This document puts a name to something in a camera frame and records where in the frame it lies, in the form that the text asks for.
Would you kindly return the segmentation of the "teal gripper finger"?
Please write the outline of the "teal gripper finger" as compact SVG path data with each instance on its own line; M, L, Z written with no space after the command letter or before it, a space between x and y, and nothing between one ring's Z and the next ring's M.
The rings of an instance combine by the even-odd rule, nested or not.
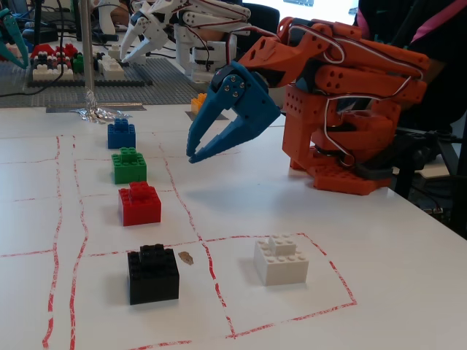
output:
M20 58L7 48L7 44L15 44L19 50ZM16 66L26 69L29 64L28 48L23 41L23 36L18 23L8 8L1 10L1 57Z

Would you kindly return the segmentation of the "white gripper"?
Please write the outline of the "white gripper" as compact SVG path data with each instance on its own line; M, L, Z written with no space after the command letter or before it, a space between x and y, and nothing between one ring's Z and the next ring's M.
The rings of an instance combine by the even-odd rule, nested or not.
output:
M135 61L153 50L160 50L167 42L168 36L164 31L166 24L153 13L152 5L148 1L139 2L139 8L128 22L128 29L120 46L120 60L123 63ZM143 39L129 51L138 36L143 36Z

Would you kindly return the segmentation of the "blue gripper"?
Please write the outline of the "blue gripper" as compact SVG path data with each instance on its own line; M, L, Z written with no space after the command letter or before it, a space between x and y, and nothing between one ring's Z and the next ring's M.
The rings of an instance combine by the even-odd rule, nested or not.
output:
M224 109L233 110L236 119L197 150L201 138ZM237 62L222 67L213 76L205 102L191 124L187 142L189 162L201 162L258 137L279 115L280 108L259 73Z

